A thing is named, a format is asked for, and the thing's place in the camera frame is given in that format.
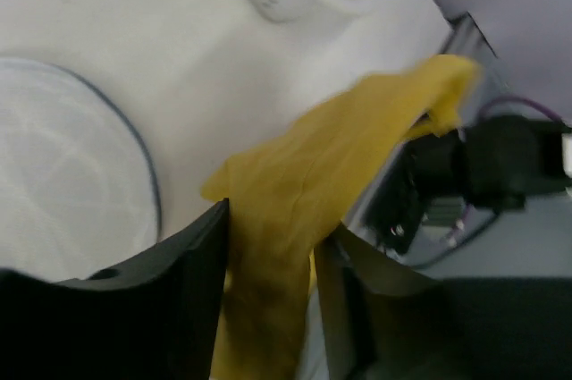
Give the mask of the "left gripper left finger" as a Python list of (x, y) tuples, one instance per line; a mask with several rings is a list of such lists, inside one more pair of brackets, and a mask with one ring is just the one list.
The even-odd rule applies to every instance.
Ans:
[(222, 306), (230, 207), (87, 279), (62, 286), (96, 337), (81, 379), (207, 379)]

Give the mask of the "white mesh laundry bag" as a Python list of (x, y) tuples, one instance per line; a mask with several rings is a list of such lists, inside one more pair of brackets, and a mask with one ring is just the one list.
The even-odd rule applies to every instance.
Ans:
[(125, 114), (77, 73), (1, 60), (1, 265), (85, 278), (155, 245), (153, 160)]

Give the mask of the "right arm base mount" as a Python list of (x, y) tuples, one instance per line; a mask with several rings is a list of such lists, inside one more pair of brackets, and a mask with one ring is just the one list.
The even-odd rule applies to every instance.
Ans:
[(504, 114), (407, 142), (366, 211), (374, 246), (406, 254), (438, 198), (462, 198), (499, 215), (523, 209), (529, 197), (564, 191), (571, 185), (565, 169), (570, 134), (562, 121)]

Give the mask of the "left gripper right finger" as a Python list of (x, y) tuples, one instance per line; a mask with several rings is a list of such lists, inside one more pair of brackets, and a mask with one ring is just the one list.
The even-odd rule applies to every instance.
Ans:
[(431, 358), (437, 282), (343, 224), (315, 248), (327, 366), (332, 374), (409, 374)]

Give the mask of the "yellow bra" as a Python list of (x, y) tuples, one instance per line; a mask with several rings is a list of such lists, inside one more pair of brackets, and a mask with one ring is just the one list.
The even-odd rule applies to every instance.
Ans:
[(312, 253), (403, 140), (443, 133), (479, 67), (435, 55), (365, 76), (282, 135), (230, 156), (201, 195), (230, 205), (229, 261), (215, 339), (217, 379), (291, 379), (306, 336)]

